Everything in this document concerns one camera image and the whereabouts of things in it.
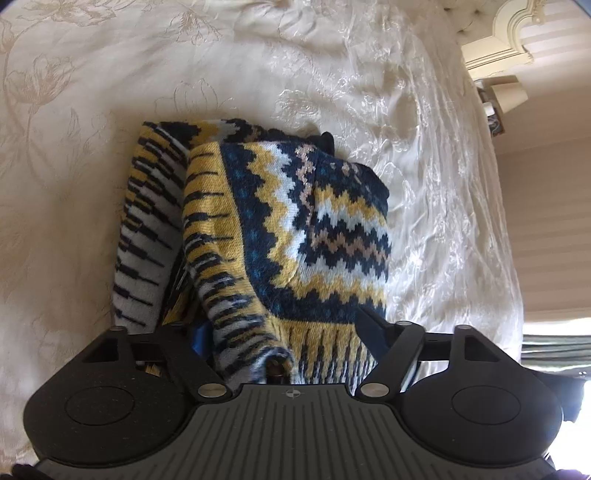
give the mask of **headboard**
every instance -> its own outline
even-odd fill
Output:
[[[462,46],[472,78],[529,63],[533,57],[519,39],[531,19],[544,21],[545,0],[439,0]]]

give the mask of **ribbed grip surface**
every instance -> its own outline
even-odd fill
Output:
[[[478,469],[417,445],[389,407],[354,400],[342,385],[245,385],[201,406],[184,431],[148,458],[106,469],[45,460],[56,480],[539,480],[543,460]]]

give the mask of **bedspread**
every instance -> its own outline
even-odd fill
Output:
[[[330,131],[390,190],[388,319],[471,323],[518,356],[495,156],[436,3],[22,0],[0,17],[0,66],[1,470],[34,459],[26,399],[111,321],[146,119]]]

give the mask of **black plastic device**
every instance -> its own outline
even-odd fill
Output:
[[[576,419],[583,381],[523,368],[468,325],[426,333],[360,309],[356,330],[378,364],[352,397],[344,385],[247,384],[232,394],[182,326],[112,327],[27,403],[35,471],[55,480],[552,478],[544,456],[563,418]],[[449,367],[409,386],[420,362],[437,360]]]

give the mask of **logo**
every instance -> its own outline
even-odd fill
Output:
[[[287,392],[285,392],[285,395],[293,400],[294,398],[297,398],[301,395],[301,391],[296,390],[295,388],[290,388]]]

